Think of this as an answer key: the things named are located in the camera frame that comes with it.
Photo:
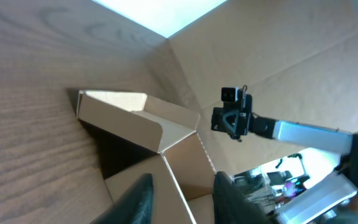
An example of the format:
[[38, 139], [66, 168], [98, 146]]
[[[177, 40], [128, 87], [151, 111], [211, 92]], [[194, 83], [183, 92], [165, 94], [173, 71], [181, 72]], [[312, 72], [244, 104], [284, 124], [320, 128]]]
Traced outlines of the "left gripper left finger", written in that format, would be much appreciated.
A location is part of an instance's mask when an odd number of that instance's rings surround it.
[[91, 224], [151, 224], [154, 207], [152, 174], [142, 174], [115, 205]]

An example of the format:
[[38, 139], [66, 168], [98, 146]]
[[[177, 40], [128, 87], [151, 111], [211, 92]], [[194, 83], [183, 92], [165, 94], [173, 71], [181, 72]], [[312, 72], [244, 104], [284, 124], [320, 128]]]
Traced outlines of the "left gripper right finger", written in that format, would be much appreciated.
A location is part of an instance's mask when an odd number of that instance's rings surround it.
[[216, 173], [213, 185], [215, 224], [268, 224], [269, 219], [247, 200], [232, 179], [223, 171]]

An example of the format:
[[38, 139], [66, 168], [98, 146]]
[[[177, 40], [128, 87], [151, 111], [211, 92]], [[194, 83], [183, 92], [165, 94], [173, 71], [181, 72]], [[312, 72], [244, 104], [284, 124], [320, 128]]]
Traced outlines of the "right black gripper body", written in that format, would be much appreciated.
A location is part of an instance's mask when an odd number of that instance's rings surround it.
[[239, 94], [235, 101], [224, 101], [222, 107], [214, 107], [211, 130], [226, 133], [231, 139], [241, 139], [249, 132], [252, 116], [252, 96]]

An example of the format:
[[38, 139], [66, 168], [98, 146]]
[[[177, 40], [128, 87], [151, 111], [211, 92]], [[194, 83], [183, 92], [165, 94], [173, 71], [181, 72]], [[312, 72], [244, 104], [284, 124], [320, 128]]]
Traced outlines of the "cardboard box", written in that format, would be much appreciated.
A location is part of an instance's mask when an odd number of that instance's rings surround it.
[[155, 154], [105, 180], [114, 202], [151, 174], [152, 223], [214, 223], [216, 171], [196, 132], [197, 112], [145, 93], [81, 90], [76, 117]]

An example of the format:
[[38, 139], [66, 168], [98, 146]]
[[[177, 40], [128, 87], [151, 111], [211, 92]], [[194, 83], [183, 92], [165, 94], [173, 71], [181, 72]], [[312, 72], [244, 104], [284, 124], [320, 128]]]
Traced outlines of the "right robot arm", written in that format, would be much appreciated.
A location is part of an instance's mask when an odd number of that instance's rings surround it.
[[340, 164], [312, 188], [279, 207], [270, 220], [248, 201], [225, 172], [215, 175], [213, 187], [215, 223], [309, 223], [329, 209], [358, 196], [358, 134], [256, 115], [252, 96], [235, 88], [223, 88], [223, 107], [215, 107], [211, 130], [240, 141], [254, 133], [260, 137], [335, 152]]

